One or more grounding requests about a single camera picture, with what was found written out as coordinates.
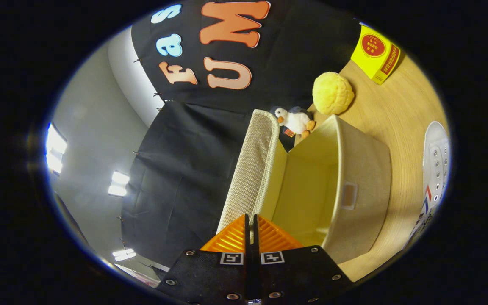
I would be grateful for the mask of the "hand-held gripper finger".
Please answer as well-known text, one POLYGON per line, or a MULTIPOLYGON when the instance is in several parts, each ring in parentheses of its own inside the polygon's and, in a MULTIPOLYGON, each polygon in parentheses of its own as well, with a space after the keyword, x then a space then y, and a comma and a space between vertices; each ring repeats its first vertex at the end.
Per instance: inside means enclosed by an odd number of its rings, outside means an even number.
POLYGON ((244 304, 249 216, 242 214, 199 249, 186 249, 156 290, 180 304, 244 304))
POLYGON ((305 247, 273 222, 254 215, 253 300, 262 304, 331 304, 353 286, 322 247, 305 247))

